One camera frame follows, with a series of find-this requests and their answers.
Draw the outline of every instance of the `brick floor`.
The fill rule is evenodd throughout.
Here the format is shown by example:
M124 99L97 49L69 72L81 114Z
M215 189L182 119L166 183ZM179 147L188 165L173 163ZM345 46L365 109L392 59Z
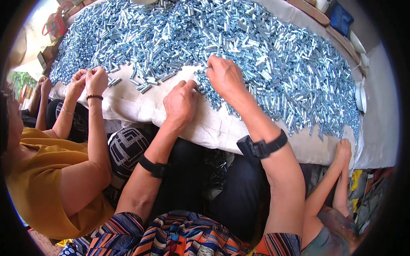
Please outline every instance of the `brick floor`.
M30 230L28 233L45 256L57 256L63 249L61 246L53 245L48 238L35 230Z

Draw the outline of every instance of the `red bag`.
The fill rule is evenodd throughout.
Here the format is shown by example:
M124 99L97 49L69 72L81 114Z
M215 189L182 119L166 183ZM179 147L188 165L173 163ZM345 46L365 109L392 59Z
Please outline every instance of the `red bag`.
M67 27L64 24L63 17L61 13L64 8L66 8L71 1L64 2L62 6L57 8L57 12L51 14L48 17L47 22L44 24L43 31L41 32L43 36L50 34L51 41L57 40L57 38L63 36L67 32Z

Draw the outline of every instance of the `forearm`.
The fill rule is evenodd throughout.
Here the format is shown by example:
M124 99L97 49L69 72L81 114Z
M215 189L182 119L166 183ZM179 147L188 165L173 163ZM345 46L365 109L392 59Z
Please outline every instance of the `forearm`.
M40 109L36 121L36 129L44 131L46 129L46 112L48 106L48 95L42 95L40 100Z
M281 129L258 106L250 93L237 98L234 108L241 115L253 142L272 142L280 136ZM281 188L304 191L304 178L290 144L261 160L268 175L271 189Z
M167 120L162 124L154 140L145 151L145 157L152 163L166 164L171 149L180 134L180 129ZM145 222L151 213L162 179L137 164L124 187L115 213L132 212Z
M88 99L88 160L93 162L111 180L111 163L108 154L107 136L104 130L102 100Z
M30 113L31 117L36 117L37 109L39 107L39 100L40 100L41 92L40 89L35 89L33 96L30 99L30 102L28 104L28 112Z
M70 134L71 125L73 124L73 114L75 111L75 105L77 101L72 99L66 98L63 102L63 110L60 111L57 120L55 121L52 130L54 131L55 135L59 139L66 140L68 135Z
M263 113L250 93L236 97L233 107L241 115L252 141L272 142L281 129ZM265 233L294 233L302 236L305 182L289 143L261 159L271 188Z
M332 207L339 210L345 217L349 215L347 210L347 183L349 181L349 163L343 167L342 173L337 181L335 196Z
M316 216L322 208L327 196L333 188L343 163L333 162L319 184L316 185L313 192L305 201L305 216Z

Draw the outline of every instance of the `black wrist strap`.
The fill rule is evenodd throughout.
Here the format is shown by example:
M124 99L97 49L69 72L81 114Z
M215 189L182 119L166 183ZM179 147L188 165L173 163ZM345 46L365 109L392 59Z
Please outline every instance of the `black wrist strap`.
M263 159L267 158L271 153L283 147L286 142L286 133L281 130L280 136L276 140L268 144L266 144L264 140L254 143L252 142L249 135L238 140L236 144L245 157L256 157L258 159Z
M166 171L166 164L162 163L152 163L149 161L144 154L142 154L139 159L138 163L144 167L145 170L149 171L152 173L154 178L159 178L162 179L165 175Z

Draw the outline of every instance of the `silver bangle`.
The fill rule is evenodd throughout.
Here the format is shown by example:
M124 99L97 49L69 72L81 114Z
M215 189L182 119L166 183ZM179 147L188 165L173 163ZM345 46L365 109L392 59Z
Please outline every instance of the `silver bangle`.
M70 112L68 112L68 111L67 111L67 110L65 110L63 107L61 107L61 110L62 110L62 111L64 111L64 112L66 112L67 114L74 115L74 113L70 113Z

